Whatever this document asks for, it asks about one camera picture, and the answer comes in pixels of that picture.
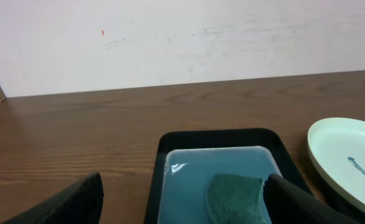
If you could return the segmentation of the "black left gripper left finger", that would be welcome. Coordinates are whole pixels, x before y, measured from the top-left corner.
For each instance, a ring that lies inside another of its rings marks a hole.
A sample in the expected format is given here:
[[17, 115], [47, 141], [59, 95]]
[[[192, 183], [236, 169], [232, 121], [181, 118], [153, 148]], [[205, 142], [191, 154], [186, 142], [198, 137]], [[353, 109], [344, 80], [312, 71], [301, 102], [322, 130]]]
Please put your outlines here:
[[103, 207], [103, 184], [98, 172], [7, 220], [7, 224], [98, 224]]

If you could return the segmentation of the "green yellow sponge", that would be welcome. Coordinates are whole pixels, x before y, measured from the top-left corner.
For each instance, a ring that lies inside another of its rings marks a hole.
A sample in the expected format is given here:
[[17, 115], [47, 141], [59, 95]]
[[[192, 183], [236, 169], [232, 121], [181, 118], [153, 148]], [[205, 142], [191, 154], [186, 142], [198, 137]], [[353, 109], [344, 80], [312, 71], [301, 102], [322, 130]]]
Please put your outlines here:
[[206, 191], [206, 207], [213, 224], [258, 224], [261, 213], [262, 178], [236, 174], [214, 175]]

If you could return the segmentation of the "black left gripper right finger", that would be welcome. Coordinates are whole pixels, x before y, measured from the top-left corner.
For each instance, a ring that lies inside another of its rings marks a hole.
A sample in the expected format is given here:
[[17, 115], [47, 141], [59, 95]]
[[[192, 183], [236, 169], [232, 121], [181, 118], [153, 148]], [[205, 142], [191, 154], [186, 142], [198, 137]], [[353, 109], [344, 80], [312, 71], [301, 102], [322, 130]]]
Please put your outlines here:
[[357, 221], [318, 201], [277, 174], [263, 186], [263, 199], [273, 224], [354, 224]]

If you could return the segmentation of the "light green plate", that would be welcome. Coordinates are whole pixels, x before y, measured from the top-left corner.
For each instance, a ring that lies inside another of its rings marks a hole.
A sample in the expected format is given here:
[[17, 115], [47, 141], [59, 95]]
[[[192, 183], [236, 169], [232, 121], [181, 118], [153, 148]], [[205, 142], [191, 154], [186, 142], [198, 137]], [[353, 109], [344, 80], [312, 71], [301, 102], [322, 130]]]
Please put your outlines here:
[[365, 121], [325, 118], [307, 134], [310, 159], [326, 183], [365, 213]]

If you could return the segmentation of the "black rectangular water tray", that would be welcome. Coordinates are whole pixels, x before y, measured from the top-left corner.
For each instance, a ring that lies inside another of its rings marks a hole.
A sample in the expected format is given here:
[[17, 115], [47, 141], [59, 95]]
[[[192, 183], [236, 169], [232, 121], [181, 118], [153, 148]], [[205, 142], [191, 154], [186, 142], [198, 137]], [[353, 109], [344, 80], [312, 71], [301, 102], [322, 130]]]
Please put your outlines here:
[[270, 218], [262, 185], [278, 174], [309, 192], [279, 136], [264, 128], [178, 131], [160, 138], [145, 223], [210, 223], [208, 192], [220, 179], [249, 179], [254, 204]]

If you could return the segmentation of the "round black tray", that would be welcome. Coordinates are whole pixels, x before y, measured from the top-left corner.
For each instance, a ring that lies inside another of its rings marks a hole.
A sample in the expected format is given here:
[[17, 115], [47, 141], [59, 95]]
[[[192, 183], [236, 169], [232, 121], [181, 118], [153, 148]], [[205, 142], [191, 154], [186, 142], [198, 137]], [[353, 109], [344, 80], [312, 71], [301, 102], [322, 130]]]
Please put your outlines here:
[[321, 132], [320, 164], [335, 191], [333, 203], [365, 223], [365, 122], [328, 122]]

